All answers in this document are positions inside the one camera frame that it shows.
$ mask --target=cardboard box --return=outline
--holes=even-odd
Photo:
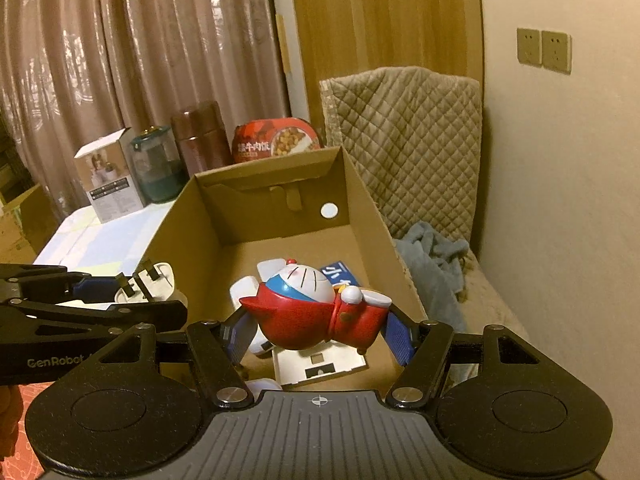
[[[2,206],[0,263],[32,264],[60,225],[39,184]]]
[[[324,218],[333,203],[337,215]],[[188,323],[225,319],[234,308],[229,286],[258,262],[295,258],[317,269],[343,261],[362,286],[375,288],[415,320],[425,319],[386,226],[341,148],[246,162],[194,176],[156,232],[145,257],[168,262],[189,300]],[[250,378],[274,378],[271,358],[247,354]],[[377,389],[401,371],[379,336],[368,367],[299,390]],[[163,372],[186,383],[178,368]]]
[[[131,171],[129,143],[135,136],[131,128],[118,130],[83,146],[74,158],[82,188],[102,223],[145,206]]]

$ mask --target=gray ribbed plate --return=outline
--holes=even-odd
[[[62,475],[47,473],[46,480]],[[374,392],[265,392],[217,415],[203,437],[140,480],[490,480],[452,455],[416,413],[385,408]],[[576,480],[596,479],[583,474]]]

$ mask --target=curtain fold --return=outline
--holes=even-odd
[[[216,99],[237,124],[287,115],[270,0],[0,0],[0,108],[64,214],[87,204],[73,165],[118,128],[168,124]]]

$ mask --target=chair backrest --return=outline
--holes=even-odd
[[[327,145],[344,145],[392,236],[424,220],[469,240],[480,167],[478,81],[401,67],[325,79],[320,88]]]

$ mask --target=brown thermos bottle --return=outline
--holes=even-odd
[[[206,101],[181,110],[171,128],[189,176],[233,164],[220,106]]]

